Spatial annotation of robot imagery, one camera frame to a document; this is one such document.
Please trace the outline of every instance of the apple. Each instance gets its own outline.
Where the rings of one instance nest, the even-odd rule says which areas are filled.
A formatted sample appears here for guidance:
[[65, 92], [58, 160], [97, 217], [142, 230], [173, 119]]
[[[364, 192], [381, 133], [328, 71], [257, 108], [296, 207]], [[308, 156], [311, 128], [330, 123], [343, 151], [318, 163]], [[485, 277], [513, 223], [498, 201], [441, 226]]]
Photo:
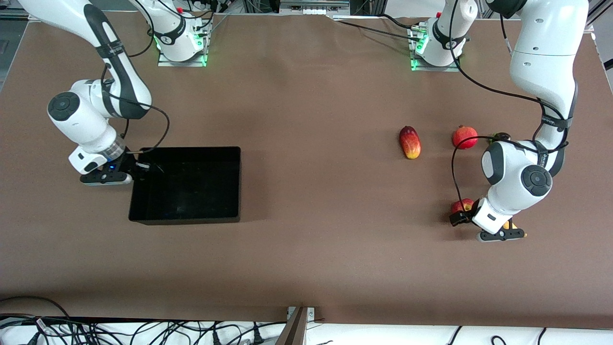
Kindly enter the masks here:
[[421, 153], [421, 142], [419, 141], [419, 136], [415, 128], [411, 126], [404, 127], [400, 131], [399, 139], [402, 151], [404, 151], [407, 158], [413, 160], [419, 157]]
[[453, 205], [451, 205], [451, 213], [456, 213], [460, 211], [470, 211], [473, 209], [474, 201], [471, 199], [462, 199], [462, 202], [456, 201]]
[[454, 146], [456, 146], [458, 149], [466, 150], [466, 149], [470, 149], [471, 147], [475, 146], [477, 144], [477, 141], [479, 140], [477, 138], [466, 140], [472, 136], [477, 136], [477, 131], [474, 128], [460, 126], [454, 132], [452, 141], [454, 143]]

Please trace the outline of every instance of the black rectangular container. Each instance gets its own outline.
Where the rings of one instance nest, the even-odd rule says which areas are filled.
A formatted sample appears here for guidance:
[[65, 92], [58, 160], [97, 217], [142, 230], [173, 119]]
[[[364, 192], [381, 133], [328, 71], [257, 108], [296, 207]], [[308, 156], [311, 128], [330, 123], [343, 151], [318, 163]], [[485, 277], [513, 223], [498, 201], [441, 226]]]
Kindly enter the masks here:
[[230, 223], [240, 219], [239, 147], [158, 147], [134, 179], [128, 218], [145, 225]]

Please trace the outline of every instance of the white floor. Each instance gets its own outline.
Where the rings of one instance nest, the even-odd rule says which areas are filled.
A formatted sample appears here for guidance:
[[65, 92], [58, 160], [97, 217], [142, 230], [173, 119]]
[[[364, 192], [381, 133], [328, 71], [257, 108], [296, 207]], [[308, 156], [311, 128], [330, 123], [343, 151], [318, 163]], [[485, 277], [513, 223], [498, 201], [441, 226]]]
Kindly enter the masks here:
[[[224, 322], [220, 326], [236, 324], [242, 331], [249, 330], [251, 322]], [[127, 335], [117, 335], [121, 344], [111, 337], [103, 336], [109, 343], [108, 345], [128, 345], [130, 344], [130, 334], [133, 334], [141, 324], [100, 324], [99, 326], [108, 331], [118, 331]], [[198, 328], [198, 323], [191, 322], [187, 326]], [[200, 326], [208, 328], [211, 322], [201, 322]], [[150, 330], [151, 326], [143, 327], [147, 330], [139, 333], [134, 338], [133, 345], [152, 345], [151, 341], [160, 334], [167, 324], [158, 325]], [[278, 336], [284, 325], [272, 325], [262, 327], [260, 333], [264, 339]], [[454, 326], [382, 326], [382, 325], [340, 325], [340, 324], [310, 324], [306, 333], [305, 345], [321, 345], [332, 341], [330, 345], [373, 345], [373, 344], [399, 344], [399, 345], [446, 345], [450, 342], [452, 335], [457, 327]], [[542, 328], [522, 328], [522, 327], [463, 327], [454, 342], [454, 345], [491, 345], [490, 339], [498, 335], [504, 339], [508, 345], [537, 345], [538, 335]], [[63, 326], [61, 332], [67, 331]], [[167, 345], [191, 345], [197, 339], [198, 332], [181, 329], [185, 335], [178, 333], [172, 334], [167, 341]], [[35, 326], [15, 326], [0, 330], [0, 343], [2, 345], [21, 345], [27, 344], [36, 332]], [[46, 333], [55, 334], [53, 330], [47, 328]], [[228, 327], [218, 332], [222, 345], [226, 345], [230, 340], [238, 335], [235, 327]], [[249, 344], [246, 339], [253, 341], [253, 333], [245, 335], [241, 345]], [[161, 337], [153, 345], [159, 344]], [[212, 332], [208, 332], [201, 340], [201, 345], [213, 343]], [[47, 345], [43, 337], [39, 337], [39, 345]], [[572, 329], [548, 329], [543, 335], [541, 345], [611, 345], [613, 344], [612, 330], [572, 330]], [[64, 345], [58, 338], [49, 338], [49, 345]], [[494, 345], [503, 345], [501, 341], [495, 341]]]

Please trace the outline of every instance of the brown table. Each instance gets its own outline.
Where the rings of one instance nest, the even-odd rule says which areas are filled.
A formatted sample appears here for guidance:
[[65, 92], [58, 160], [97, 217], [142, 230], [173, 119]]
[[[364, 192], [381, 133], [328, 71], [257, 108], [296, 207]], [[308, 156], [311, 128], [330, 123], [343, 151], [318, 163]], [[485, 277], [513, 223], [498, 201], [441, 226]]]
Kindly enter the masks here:
[[[143, 47], [140, 14], [109, 17], [130, 52]], [[519, 92], [498, 26], [474, 24], [464, 67]], [[518, 23], [508, 31], [514, 41]], [[538, 106], [459, 73], [412, 72], [407, 54], [403, 39], [322, 16], [233, 16], [206, 68], [158, 68], [155, 50], [135, 58], [172, 117], [164, 146], [243, 150], [240, 223], [148, 227], [128, 221], [131, 186], [78, 182], [75, 144], [45, 114], [72, 82], [99, 77], [96, 52], [30, 24], [0, 94], [0, 294], [52, 297], [75, 316], [273, 320], [305, 304], [327, 322], [613, 327], [613, 98], [590, 36], [575, 62], [566, 165], [515, 218], [528, 238], [506, 243], [447, 223], [450, 136], [464, 124], [529, 138]], [[405, 125], [422, 140], [415, 161], [398, 146]], [[128, 144], [151, 145], [163, 129], [151, 111]], [[488, 188], [485, 147], [457, 158], [465, 197]], [[40, 303], [2, 310], [57, 314]]]

